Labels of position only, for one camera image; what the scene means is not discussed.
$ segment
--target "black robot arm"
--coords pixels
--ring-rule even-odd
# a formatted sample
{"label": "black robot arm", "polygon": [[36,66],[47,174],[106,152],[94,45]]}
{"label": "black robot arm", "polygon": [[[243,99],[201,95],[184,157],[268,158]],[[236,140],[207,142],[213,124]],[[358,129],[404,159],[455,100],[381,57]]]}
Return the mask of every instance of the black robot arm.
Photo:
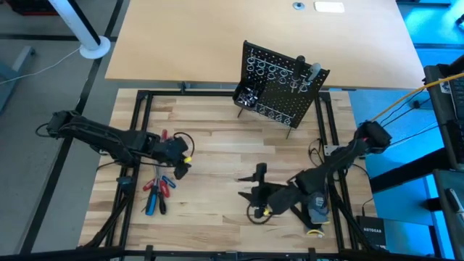
{"label": "black robot arm", "polygon": [[140,130],[118,130],[96,123],[77,112],[55,112],[46,127],[52,138],[72,137],[91,146],[98,153],[107,152],[119,165],[134,167],[142,157],[175,167],[174,175],[181,179],[188,171],[190,157],[183,155],[189,149],[181,137],[160,142],[160,136]]}
{"label": "black robot arm", "polygon": [[268,204],[272,213],[280,215],[302,197],[324,190],[326,179],[332,181],[337,170],[347,169],[361,155],[382,153],[390,145],[391,139],[377,122],[363,123],[348,146],[336,149],[323,164],[301,171],[288,181],[290,186],[271,194]]}

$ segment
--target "black pegboard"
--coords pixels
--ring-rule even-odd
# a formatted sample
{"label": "black pegboard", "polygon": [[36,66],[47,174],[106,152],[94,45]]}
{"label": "black pegboard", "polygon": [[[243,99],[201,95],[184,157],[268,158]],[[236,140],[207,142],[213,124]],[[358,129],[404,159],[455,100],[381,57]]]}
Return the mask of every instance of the black pegboard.
{"label": "black pegboard", "polygon": [[[296,75],[295,70],[298,68],[294,58],[245,41],[241,61],[241,83],[247,82],[248,86],[254,83],[263,91],[260,93],[257,105],[252,108],[246,108],[238,102],[236,104],[289,127],[298,128],[330,73],[330,70],[320,69],[310,85],[306,85],[303,83],[310,74],[311,65],[304,63],[300,68],[300,76],[295,81],[296,78],[292,79],[292,77]],[[242,91],[243,86],[239,84],[234,95],[235,101]]]}

